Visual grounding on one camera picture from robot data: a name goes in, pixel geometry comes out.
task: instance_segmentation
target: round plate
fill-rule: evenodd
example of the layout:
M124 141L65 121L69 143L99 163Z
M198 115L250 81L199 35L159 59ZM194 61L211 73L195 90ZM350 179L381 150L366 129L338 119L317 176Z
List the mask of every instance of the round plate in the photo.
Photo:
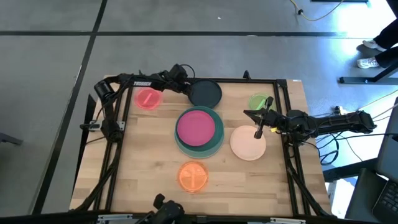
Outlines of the round plate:
M187 162L178 171L177 180L187 192L198 192L207 183L209 173L199 162Z
M249 108L250 110L259 110L261 108L265 108L265 103L268 98L268 95L264 93L256 93L252 95L249 99ZM275 101L272 102L270 109L276 111Z
M177 123L180 139L190 146L202 146L213 137L216 131L213 118L201 110L185 113Z
M162 92L152 88L143 88L135 95L134 101L141 109L153 110L162 101Z
M206 113L208 113L214 120L215 122L215 133L208 141L206 144L202 146L189 146L188 144L185 144L183 141L178 136L177 132L177 124L178 120L185 114L188 113L189 111L193 110L201 110ZM207 157L212 156L215 154L221 147L223 140L224 140L224 126L223 126L223 121L221 118L218 116L216 112L214 112L212 109L204 107L204 106L196 106L193 108L190 108L186 110L183 114L180 115L180 118L177 120L177 124L175 126L175 142L177 143L178 148L187 156L196 158L196 159L204 159Z
M189 100L194 106L214 108L221 100L223 92L217 82L201 79L192 84Z
M253 161L264 154L267 147L266 139L264 135L260 139L255 139L254 133L256 131L257 128L247 125L234 130L230 145L236 156L245 161Z

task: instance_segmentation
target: gray floor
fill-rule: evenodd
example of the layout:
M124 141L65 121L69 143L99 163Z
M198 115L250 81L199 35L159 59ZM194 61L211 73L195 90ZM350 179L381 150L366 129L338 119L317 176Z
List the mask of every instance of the gray floor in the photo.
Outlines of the gray floor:
M311 17L336 5L297 3ZM91 30L100 4L0 0L0 30ZM139 69L153 73L175 63L189 63L198 77L241 77L249 70L255 78L303 80L311 114L329 112L336 105L355 110L397 89L337 82L340 76L374 76L381 71L356 68L356 59L377 52L364 49L362 39L352 37L373 37L393 18L384 1L344 3L324 20L308 22L294 16L289 0L109 0L102 31L347 32L349 38L97 37L44 212L68 209L80 144L78 125L88 94L104 75ZM0 216L29 213L87 41L88 37L0 37L0 93L6 105L0 112L0 131L25 141L21 147L0 144ZM358 160L345 146L340 151L339 166Z

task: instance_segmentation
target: white sneaker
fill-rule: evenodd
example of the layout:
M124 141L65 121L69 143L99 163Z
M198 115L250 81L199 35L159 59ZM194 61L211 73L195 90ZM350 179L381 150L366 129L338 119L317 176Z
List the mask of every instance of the white sneaker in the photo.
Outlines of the white sneaker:
M363 45L365 45L365 47L368 47L370 49L376 49L381 52L386 51L386 49L380 47L380 45L378 45L376 43L376 41L374 41L374 40L369 40L369 41L364 40L364 41L362 41L362 43L363 43Z
M374 68L380 66L374 57L359 59L356 61L359 68Z

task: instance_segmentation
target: black plate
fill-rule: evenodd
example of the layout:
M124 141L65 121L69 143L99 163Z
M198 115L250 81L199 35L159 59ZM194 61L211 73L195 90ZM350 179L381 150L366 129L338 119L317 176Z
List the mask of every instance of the black plate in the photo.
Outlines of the black plate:
M214 108L222 96L223 92L217 82L202 79L192 84L192 92L188 98L194 106Z

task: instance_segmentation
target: wooden tabletop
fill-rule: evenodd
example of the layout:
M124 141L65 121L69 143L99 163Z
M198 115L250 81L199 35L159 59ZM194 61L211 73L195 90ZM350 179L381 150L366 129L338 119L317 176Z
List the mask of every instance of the wooden tabletop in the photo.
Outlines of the wooden tabletop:
M192 107L188 98L165 90L160 106L146 111L135 105L134 94L138 88L134 88L114 189L111 207L113 212L146 213L154 210L152 203L155 196L162 193L166 200L182 204L188 214L292 215L280 136L264 127L267 148L265 154L256 161L237 158L229 146L229 137L235 128L242 125L254 126L251 119L243 113L243 110L248 109L250 96L265 93L274 97L273 86L220 83L220 87L223 97L215 111L224 123L224 142L214 156L198 160L208 169L209 181L196 194L184 191L177 182L180 166L194 161L180 152L174 139L177 118ZM288 80L288 90L292 108L308 112L302 82ZM279 92L282 110L286 113L283 92ZM101 136L100 132L90 133L88 141ZM79 206L98 182L105 146L104 139L86 146L70 208ZM317 150L308 145L300 146L300 155L309 191L323 209L330 213ZM299 211L303 213L300 191L297 186L295 188ZM106 186L101 208L104 207L107 191Z

